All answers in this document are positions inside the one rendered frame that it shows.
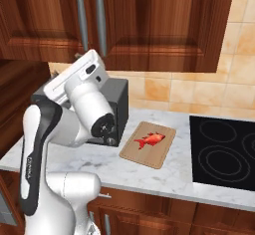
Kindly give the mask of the brown wooden base cabinet door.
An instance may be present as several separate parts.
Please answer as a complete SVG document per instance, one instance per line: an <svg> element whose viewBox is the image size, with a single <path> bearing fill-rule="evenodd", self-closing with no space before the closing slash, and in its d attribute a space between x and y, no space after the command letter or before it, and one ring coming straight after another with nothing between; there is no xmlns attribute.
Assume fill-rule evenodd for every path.
<svg viewBox="0 0 255 235"><path fill-rule="evenodd" d="M191 225L132 211L101 207L101 225L105 230L105 214L110 216L111 235L190 235Z"/></svg>

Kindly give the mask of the wooden cutting board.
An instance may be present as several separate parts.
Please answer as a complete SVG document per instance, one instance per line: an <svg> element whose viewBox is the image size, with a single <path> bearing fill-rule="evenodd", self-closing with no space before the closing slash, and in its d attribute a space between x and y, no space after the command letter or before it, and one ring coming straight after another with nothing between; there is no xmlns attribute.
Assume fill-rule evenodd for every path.
<svg viewBox="0 0 255 235"><path fill-rule="evenodd" d="M165 139L154 146L146 144L142 149L139 149L139 143L136 140L142 139L150 132L164 134ZM141 121L120 152L120 157L151 168L160 169L175 135L176 130L174 128Z"/></svg>

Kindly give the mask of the brown wooden drawer front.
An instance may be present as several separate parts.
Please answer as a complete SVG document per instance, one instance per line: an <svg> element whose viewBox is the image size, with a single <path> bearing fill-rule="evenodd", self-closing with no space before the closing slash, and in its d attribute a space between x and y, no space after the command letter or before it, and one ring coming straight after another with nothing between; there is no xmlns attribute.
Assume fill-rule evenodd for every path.
<svg viewBox="0 0 255 235"><path fill-rule="evenodd" d="M255 212L198 203L193 224L255 235Z"/></svg>
<svg viewBox="0 0 255 235"><path fill-rule="evenodd" d="M172 211L187 211L193 213L196 207L196 203L191 201L108 187L103 187L101 194L108 194L110 196L110 198L97 198L98 202L105 205L162 213L165 215L169 215Z"/></svg>

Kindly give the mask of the black hob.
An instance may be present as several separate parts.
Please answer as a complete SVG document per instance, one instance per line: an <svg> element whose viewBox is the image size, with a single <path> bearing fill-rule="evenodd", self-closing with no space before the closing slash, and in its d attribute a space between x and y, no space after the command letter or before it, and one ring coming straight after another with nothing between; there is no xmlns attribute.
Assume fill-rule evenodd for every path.
<svg viewBox="0 0 255 235"><path fill-rule="evenodd" d="M255 121L189 117L192 180L255 191Z"/></svg>

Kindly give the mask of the black toaster oven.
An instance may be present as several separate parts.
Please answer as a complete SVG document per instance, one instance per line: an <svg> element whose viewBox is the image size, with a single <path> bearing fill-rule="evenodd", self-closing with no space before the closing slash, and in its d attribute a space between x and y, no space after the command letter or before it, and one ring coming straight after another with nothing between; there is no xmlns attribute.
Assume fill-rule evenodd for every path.
<svg viewBox="0 0 255 235"><path fill-rule="evenodd" d="M43 92L45 85L41 86L32 94L30 98L31 104L47 98ZM116 129L111 134L115 143L113 143L112 146L119 146L128 122L128 80L109 78L101 88L101 93L105 96L115 114ZM87 143L107 145L107 143L99 137L90 138Z"/></svg>

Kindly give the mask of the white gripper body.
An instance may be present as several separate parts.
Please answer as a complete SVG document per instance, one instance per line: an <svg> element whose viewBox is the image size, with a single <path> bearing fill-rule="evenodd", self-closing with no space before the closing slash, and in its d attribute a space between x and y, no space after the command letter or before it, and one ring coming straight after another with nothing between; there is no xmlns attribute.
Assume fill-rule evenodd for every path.
<svg viewBox="0 0 255 235"><path fill-rule="evenodd" d="M82 82L91 80L98 83L97 72L100 67L101 57L95 50L91 49L63 73L59 74L50 83L47 83L43 89L44 94L51 101L61 105L68 99L65 92L65 84L72 76L78 76Z"/></svg>

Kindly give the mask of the grey appliance panel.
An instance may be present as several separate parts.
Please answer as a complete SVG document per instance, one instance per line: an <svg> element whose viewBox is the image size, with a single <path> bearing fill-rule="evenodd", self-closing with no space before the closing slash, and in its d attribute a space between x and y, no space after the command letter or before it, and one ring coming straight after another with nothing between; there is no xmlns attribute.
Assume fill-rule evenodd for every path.
<svg viewBox="0 0 255 235"><path fill-rule="evenodd" d="M8 204L0 191L0 223L16 226L17 222L8 208Z"/></svg>

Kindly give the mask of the dark wooden tall cabinet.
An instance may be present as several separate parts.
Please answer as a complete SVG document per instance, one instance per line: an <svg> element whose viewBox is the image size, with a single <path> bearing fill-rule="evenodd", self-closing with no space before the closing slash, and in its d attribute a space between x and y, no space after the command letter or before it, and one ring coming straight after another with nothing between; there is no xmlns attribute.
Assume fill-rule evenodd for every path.
<svg viewBox="0 0 255 235"><path fill-rule="evenodd" d="M30 97L49 79L46 62L0 60L0 158L21 137Z"/></svg>

